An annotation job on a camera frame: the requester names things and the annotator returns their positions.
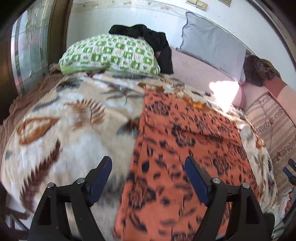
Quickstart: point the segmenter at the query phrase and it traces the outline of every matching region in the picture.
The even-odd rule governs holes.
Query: hand
[[[290,200],[291,200],[292,197],[293,197],[293,190],[294,190],[294,187],[292,188],[292,192],[291,192],[290,195],[289,195],[289,199],[290,199]],[[288,211],[290,210],[290,208],[292,207],[292,203],[291,203],[290,200],[287,202],[287,206],[285,207],[285,212],[288,212]]]

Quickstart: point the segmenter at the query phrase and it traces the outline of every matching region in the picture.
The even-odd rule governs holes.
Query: orange fabric
[[[175,94],[146,90],[131,171],[115,223],[123,241],[192,240],[206,211],[184,172],[193,156],[212,177],[258,188],[233,121],[181,103]],[[219,233],[227,228],[226,207]]]

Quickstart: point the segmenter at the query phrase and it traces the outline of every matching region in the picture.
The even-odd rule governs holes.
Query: metal screw
[[[54,183],[50,182],[47,184],[47,188],[53,188],[54,187]]]
[[[243,183],[242,186],[243,186],[244,188],[249,188],[249,187],[250,187],[250,185],[249,185],[248,183]]]
[[[77,179],[77,183],[78,183],[78,184],[84,183],[84,181],[85,181],[85,180],[84,180],[83,177]]]
[[[221,182],[221,180],[217,177],[214,177],[213,182],[219,184]]]

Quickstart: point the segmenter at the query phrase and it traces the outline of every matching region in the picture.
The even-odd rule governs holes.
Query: white wall
[[[91,3],[74,0],[78,5],[74,5],[72,11],[85,11],[71,13],[67,43],[69,46],[80,39],[107,33],[113,24],[131,26],[142,23],[155,31],[165,32],[169,44],[179,47],[182,27],[186,23],[185,12],[191,11],[220,25],[257,56],[271,61],[283,81],[296,90],[296,71],[284,45],[249,2],[232,0],[228,7],[218,0],[204,1],[208,4],[205,12],[186,3],[186,0],[103,0]]]

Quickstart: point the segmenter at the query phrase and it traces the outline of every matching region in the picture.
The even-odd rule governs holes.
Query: fuzzy brown blanket
[[[17,97],[13,101],[9,108],[9,117],[4,120],[3,125],[0,126],[0,168],[2,167],[5,147],[18,122],[24,117],[28,110],[45,96],[62,78],[63,74],[61,73],[51,74],[41,79],[28,94]]]

